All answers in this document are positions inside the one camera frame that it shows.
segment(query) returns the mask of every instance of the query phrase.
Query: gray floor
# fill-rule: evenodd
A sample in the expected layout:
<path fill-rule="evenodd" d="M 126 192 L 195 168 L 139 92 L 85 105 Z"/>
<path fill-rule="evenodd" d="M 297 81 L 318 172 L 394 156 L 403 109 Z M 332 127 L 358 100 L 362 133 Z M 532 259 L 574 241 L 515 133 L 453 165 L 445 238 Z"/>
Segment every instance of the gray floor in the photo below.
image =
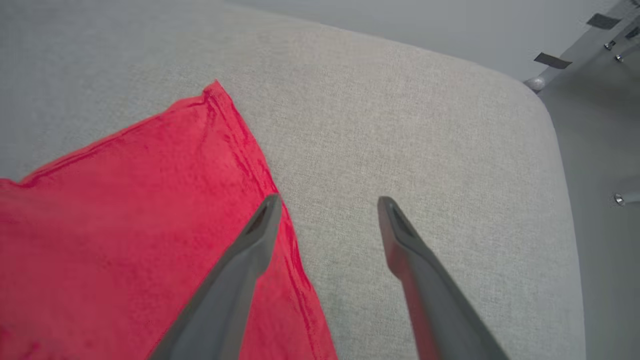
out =
<path fill-rule="evenodd" d="M 613 55 L 603 48 L 540 93 L 572 203 L 589 360 L 637 359 L 640 339 L 640 204 L 612 201 L 640 189 L 640 53 Z"/>

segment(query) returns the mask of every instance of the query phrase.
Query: gray fabric surface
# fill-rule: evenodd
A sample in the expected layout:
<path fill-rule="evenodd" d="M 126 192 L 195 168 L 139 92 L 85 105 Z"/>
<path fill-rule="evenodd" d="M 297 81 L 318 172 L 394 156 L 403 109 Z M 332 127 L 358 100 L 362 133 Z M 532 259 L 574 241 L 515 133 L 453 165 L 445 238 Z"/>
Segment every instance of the gray fabric surface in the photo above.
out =
<path fill-rule="evenodd" d="M 556 135 L 517 81 L 215 1 L 0 9 L 0 176 L 18 180 L 217 78 L 291 211 L 341 359 L 417 356 L 379 195 L 398 201 L 513 359 L 585 358 Z"/>

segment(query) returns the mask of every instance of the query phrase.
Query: red cloth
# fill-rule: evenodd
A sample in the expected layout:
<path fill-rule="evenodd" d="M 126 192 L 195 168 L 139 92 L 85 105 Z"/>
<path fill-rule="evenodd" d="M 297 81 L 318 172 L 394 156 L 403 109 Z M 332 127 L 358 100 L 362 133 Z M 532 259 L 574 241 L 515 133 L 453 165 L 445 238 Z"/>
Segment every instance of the red cloth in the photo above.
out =
<path fill-rule="evenodd" d="M 266 160 L 219 83 L 0 181 L 0 357 L 144 359 L 262 200 Z M 336 359 L 284 209 L 241 359 Z"/>

